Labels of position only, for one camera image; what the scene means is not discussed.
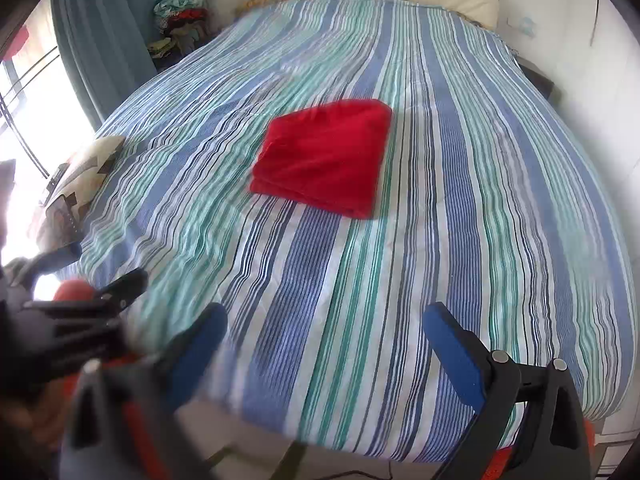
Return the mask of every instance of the white wall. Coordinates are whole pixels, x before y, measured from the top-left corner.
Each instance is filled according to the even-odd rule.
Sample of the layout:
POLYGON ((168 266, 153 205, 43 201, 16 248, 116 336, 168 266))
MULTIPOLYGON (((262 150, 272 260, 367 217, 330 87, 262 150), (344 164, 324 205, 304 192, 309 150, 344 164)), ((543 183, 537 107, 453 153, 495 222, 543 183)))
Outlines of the white wall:
MULTIPOLYGON (((235 6, 246 0, 213 1, 229 23, 235 6)), ((556 83, 556 109, 582 140, 618 206, 640 302, 640 46, 609 0, 600 0, 594 29, 596 1, 500 0, 497 31, 556 83), (525 17, 536 23, 534 38, 517 29, 525 17)), ((636 390, 620 423, 640 424, 630 415, 640 381, 636 390)))

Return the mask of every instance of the human hand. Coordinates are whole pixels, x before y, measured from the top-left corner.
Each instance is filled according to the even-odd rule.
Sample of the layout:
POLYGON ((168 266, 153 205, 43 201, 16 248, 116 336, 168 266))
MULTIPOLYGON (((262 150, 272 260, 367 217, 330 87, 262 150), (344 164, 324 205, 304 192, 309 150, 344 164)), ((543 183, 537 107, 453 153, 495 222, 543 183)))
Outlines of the human hand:
POLYGON ((68 408, 62 379, 48 383, 33 406, 19 400, 0 399, 2 420, 28 432, 36 443, 52 451, 60 446, 68 408))

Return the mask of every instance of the red towel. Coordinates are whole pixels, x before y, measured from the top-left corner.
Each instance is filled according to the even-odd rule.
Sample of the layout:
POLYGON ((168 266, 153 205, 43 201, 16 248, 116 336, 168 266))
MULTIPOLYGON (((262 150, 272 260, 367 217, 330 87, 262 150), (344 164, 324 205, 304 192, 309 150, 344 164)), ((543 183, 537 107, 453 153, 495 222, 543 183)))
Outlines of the red towel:
POLYGON ((391 108, 377 99, 336 101, 275 118, 249 189, 369 218, 390 123, 391 108))

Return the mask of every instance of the bedsheet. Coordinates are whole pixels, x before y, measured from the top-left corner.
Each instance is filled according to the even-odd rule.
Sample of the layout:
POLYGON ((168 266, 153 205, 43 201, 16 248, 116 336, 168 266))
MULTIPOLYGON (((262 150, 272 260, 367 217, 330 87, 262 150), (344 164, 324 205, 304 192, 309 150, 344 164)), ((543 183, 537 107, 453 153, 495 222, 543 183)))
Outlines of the bedsheet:
POLYGON ((433 301, 517 362, 564 359, 587 416, 621 402, 636 314, 618 222, 495 34, 404 0, 286 0, 136 91, 111 134, 127 142, 69 273, 147 269, 128 325, 148 350, 225 305, 202 394, 245 420, 442 460, 472 413, 422 333, 433 301), (374 217, 250 194, 269 120, 341 98, 393 110, 374 217))

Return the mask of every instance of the nightstand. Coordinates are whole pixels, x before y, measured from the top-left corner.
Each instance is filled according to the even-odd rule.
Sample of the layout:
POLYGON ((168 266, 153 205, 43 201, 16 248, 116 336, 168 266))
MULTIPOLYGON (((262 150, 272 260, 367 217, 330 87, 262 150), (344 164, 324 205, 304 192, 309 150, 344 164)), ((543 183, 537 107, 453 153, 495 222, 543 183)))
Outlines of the nightstand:
POLYGON ((527 79, 533 83, 533 86, 538 89, 542 97, 549 101, 549 96, 554 89, 554 82, 543 75, 542 70, 523 57, 516 56, 516 61, 527 79))

